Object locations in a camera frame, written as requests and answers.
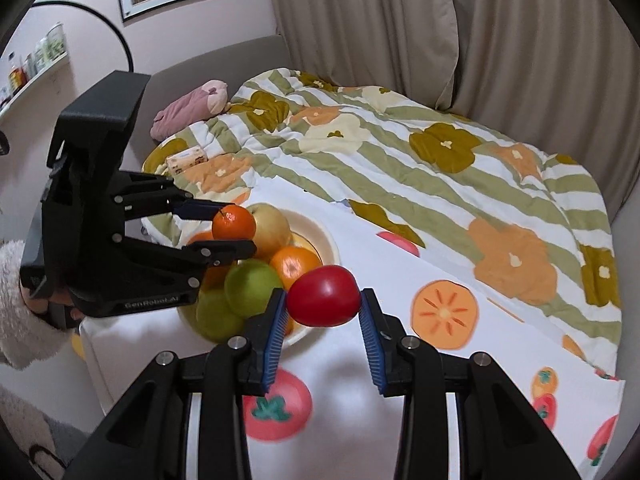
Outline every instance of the floral comforter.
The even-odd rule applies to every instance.
[[[245,83],[228,112],[167,139],[144,170],[200,145],[209,161],[175,182],[196,197],[242,203],[279,176],[395,232],[551,341],[612,374],[621,315],[604,201],[566,155],[385,88],[340,88],[288,69]],[[180,246],[199,222],[145,219]]]

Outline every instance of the stuffed animal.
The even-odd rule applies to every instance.
[[[225,105],[226,83],[207,81],[158,112],[151,127],[151,137],[162,142],[190,124],[215,117]]]

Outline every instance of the wall shelf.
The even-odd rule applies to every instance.
[[[15,104],[24,99],[25,95],[30,92],[30,89],[33,89],[34,86],[38,84],[38,82],[43,81],[44,76],[53,75],[58,70],[60,70],[63,66],[69,64],[69,54],[65,52],[62,56],[57,57],[53,60],[53,62],[47,66],[44,70],[41,70],[36,74],[36,76],[31,79],[14,97],[9,101],[9,104],[5,106],[2,110],[0,110],[0,124],[4,121],[7,114],[11,112],[12,107],[15,107]]]

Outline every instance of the white fluffy sleeve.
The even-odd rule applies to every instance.
[[[23,249],[23,242],[0,247],[0,362],[19,369],[52,357],[68,339],[25,306],[18,278]]]

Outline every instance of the headboard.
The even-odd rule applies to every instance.
[[[292,68],[289,51],[284,39],[274,35],[212,50],[153,74],[130,140],[137,160],[142,163],[155,147],[149,131],[156,114],[177,98],[211,79],[224,81],[231,98],[247,79],[282,67]]]

